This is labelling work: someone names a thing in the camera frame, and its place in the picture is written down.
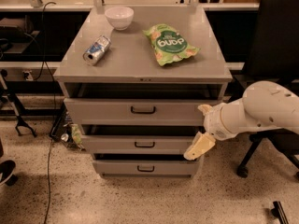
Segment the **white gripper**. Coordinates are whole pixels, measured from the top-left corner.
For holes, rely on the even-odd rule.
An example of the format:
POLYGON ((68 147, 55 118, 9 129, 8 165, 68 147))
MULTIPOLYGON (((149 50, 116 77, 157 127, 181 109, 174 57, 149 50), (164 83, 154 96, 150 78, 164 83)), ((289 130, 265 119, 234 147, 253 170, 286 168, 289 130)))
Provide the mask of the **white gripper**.
POLYGON ((218 105, 199 105, 198 109, 204 115, 204 128, 206 133, 198 132, 192 140, 192 144, 186 149, 183 157, 193 161, 215 146, 216 140, 227 140, 235 138, 236 134, 231 133, 221 120, 221 110, 225 103, 218 105))

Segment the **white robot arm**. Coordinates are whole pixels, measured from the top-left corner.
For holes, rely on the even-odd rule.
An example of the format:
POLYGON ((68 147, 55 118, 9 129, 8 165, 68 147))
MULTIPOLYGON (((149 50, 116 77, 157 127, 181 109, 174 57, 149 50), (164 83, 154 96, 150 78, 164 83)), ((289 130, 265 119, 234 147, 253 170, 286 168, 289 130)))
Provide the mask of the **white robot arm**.
POLYGON ((286 129, 299 133, 299 97, 271 81, 249 85, 241 98, 218 105, 199 105, 204 115, 203 133, 198 132, 183 156, 193 161, 217 141, 235 138, 240 133, 286 129))

